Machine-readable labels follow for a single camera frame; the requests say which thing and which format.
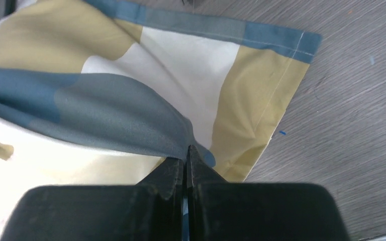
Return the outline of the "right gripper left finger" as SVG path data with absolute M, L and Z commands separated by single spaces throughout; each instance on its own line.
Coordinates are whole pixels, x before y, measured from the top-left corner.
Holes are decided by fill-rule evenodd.
M 181 240 L 183 168 L 168 158 L 136 185 L 30 189 L 1 240 Z

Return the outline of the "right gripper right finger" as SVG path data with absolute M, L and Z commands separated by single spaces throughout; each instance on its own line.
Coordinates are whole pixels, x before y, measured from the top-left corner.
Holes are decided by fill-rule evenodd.
M 349 240 L 332 195 L 312 183 L 231 183 L 190 146 L 190 240 Z

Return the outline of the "blue beige checkered pillow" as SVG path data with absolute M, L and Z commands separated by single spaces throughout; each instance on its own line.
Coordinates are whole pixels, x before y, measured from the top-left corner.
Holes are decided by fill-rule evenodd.
M 135 184 L 197 146 L 248 176 L 322 36 L 127 1 L 21 1 L 0 20 L 0 236 L 47 184 Z

